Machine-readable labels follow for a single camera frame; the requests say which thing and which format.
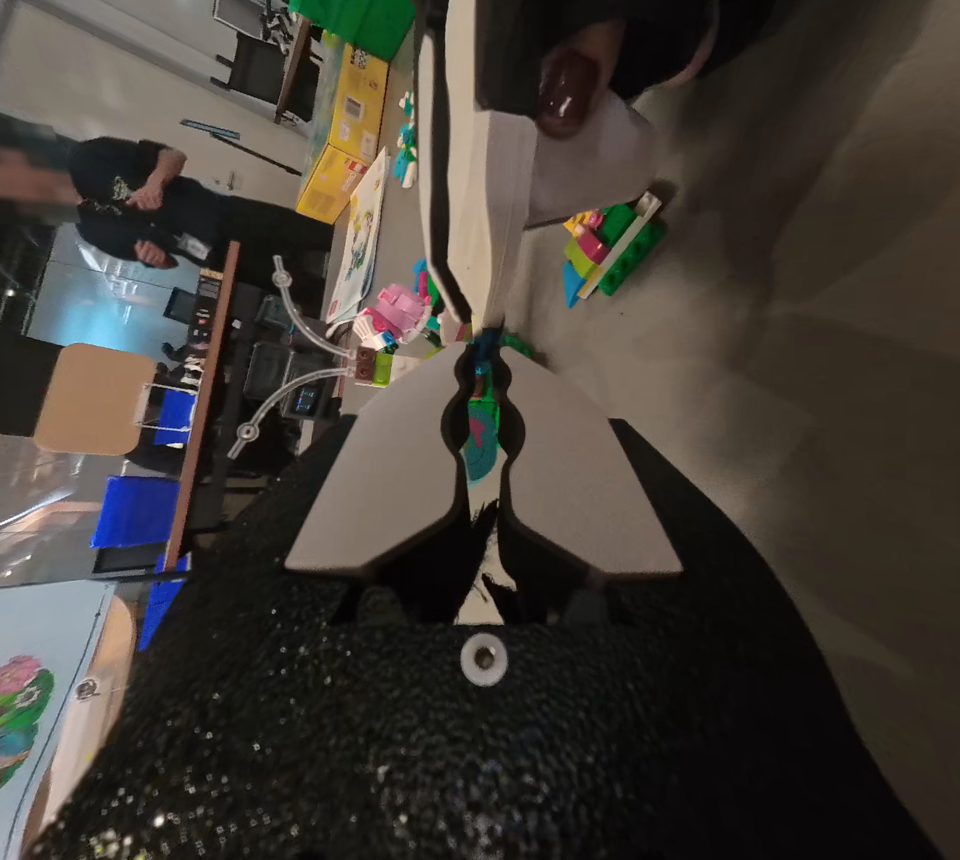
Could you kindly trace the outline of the colourful flower picture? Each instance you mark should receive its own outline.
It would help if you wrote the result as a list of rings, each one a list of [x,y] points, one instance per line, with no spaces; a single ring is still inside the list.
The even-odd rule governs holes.
[[[1,666],[1,786],[27,761],[54,693],[54,674],[41,660],[17,655]]]

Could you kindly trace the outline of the green base lego assembly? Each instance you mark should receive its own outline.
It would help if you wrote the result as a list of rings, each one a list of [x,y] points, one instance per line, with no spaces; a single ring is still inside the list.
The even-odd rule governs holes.
[[[663,202],[648,190],[632,204],[583,211],[563,223],[570,236],[561,271],[567,308],[618,291],[666,234]]]

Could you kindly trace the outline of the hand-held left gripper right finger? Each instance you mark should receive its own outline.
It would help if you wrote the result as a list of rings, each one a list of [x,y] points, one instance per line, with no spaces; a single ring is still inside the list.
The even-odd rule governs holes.
[[[683,568],[604,410],[513,348],[499,435],[505,512],[600,581],[679,575]]]

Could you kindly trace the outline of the brown and lime lego piece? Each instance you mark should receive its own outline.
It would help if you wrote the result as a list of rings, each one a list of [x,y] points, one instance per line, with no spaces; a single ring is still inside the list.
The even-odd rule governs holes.
[[[386,388],[392,377],[394,355],[390,350],[359,347],[353,361],[353,380],[358,386]]]

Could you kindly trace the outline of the pink lego assembly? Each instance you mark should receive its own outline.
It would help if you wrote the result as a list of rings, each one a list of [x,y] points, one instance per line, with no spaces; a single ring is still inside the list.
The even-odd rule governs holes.
[[[392,352],[422,337],[434,348],[444,346],[440,315],[446,308],[427,262],[413,268],[414,286],[392,283],[381,289],[373,304],[360,311],[352,322],[359,346]]]

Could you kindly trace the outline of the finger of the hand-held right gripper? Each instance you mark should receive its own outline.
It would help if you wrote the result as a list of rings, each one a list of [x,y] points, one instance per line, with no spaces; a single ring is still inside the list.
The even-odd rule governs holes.
[[[454,273],[451,241],[459,207],[452,206],[450,166],[470,164],[474,119],[474,61],[449,48],[444,34],[424,34],[415,52],[415,121],[418,140],[418,202],[428,272],[446,308],[463,323],[471,305]]]
[[[474,62],[471,158],[449,169],[460,220],[452,268],[474,322],[501,323],[530,212],[537,59],[524,43],[523,0],[449,1],[447,46]]]

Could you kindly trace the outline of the lego instruction booklet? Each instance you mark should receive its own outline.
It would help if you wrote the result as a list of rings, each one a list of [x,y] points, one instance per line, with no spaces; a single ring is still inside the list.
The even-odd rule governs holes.
[[[389,174],[389,150],[383,147],[350,196],[341,266],[323,315],[329,324],[359,309],[371,290]]]

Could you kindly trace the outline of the pile of colourful lego bricks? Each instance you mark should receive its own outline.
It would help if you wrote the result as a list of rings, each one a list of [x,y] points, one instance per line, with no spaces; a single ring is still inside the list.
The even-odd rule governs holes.
[[[416,103],[412,89],[407,90],[398,102],[405,117],[397,135],[397,155],[393,165],[393,175],[401,181],[404,189],[410,189],[417,181],[418,176],[418,147]]]

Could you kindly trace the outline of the blue plastic sheet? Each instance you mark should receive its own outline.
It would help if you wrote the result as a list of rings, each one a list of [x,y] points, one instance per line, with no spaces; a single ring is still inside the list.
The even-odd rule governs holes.
[[[194,389],[152,384],[140,422],[151,444],[182,448],[191,435],[198,392]]]
[[[137,645],[138,652],[147,649],[165,614],[183,588],[191,568],[192,558],[191,554],[186,554],[177,560],[174,570],[177,578],[161,579],[151,584]]]
[[[179,493],[180,484],[173,479],[108,477],[90,547],[99,550],[169,542]]]

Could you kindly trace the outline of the black office chair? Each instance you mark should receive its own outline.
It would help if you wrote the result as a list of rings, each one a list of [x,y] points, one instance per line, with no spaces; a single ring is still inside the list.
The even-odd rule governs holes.
[[[233,59],[217,55],[216,61],[227,68],[228,78],[210,78],[213,86],[231,90],[277,106],[281,99],[285,60],[281,49],[268,41],[236,34]],[[308,53],[301,56],[294,74],[293,86],[284,108],[284,118],[303,123],[313,119],[320,67]]]

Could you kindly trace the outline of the person's right hand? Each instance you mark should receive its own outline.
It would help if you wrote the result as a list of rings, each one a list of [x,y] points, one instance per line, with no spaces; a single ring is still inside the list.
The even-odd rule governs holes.
[[[563,39],[545,56],[538,89],[538,128],[547,136],[577,134],[602,100],[626,32],[622,18],[607,19]]]

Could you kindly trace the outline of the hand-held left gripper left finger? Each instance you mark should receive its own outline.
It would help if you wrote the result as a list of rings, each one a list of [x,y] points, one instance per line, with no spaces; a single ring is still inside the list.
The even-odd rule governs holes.
[[[360,577],[450,523],[467,499],[474,347],[454,343],[360,409],[287,555],[298,573]]]

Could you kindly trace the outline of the teal green lego assembly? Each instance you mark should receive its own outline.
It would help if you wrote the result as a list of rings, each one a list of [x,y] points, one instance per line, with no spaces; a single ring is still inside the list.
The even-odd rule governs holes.
[[[467,404],[468,433],[461,448],[466,481],[476,484],[493,470],[498,458],[499,400],[494,383],[494,356],[481,358],[474,346],[474,389]]]

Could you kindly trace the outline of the wooden edged desk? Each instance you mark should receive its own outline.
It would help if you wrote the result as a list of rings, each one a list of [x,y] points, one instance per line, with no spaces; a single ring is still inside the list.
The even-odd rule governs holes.
[[[174,508],[174,518],[169,540],[164,552],[163,570],[175,572],[177,562],[182,555],[189,509],[198,482],[198,471],[203,447],[207,439],[210,421],[210,400],[217,378],[219,360],[223,350],[231,311],[232,293],[236,279],[236,268],[240,254],[240,244],[232,240],[227,246],[222,268],[222,278],[214,312],[209,339],[209,347],[200,374],[196,409],[191,425],[190,436],[185,448],[184,461],[178,480],[178,495]]]

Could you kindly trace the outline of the transparent lego tube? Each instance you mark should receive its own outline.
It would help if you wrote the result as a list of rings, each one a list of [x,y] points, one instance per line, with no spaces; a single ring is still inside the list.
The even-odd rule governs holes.
[[[235,460],[243,451],[246,445],[255,442],[260,434],[260,424],[266,415],[288,394],[294,392],[298,387],[310,385],[315,382],[340,376],[354,376],[355,364],[349,361],[345,366],[328,367],[312,371],[299,376],[294,376],[286,381],[282,386],[272,392],[251,415],[250,419],[241,423],[236,429],[236,439],[227,452],[227,457]]]
[[[325,333],[319,333],[318,330],[310,326],[310,323],[307,321],[304,315],[300,313],[300,310],[293,300],[291,294],[293,277],[286,270],[282,257],[279,254],[275,254],[272,259],[273,272],[271,275],[271,282],[279,293],[280,300],[282,301],[281,303],[291,321],[295,333],[298,333],[303,339],[306,339],[308,343],[319,350],[324,351],[335,358],[342,359],[348,365],[353,364],[356,360],[357,354],[356,349],[351,346],[350,335],[351,331],[353,330],[352,327],[355,317],[350,317],[346,320],[342,320],[341,322],[334,323],[332,327],[325,329]],[[342,339],[345,339],[346,342],[345,347],[339,344],[334,344],[330,339],[332,334],[336,333],[339,329],[342,330]]]

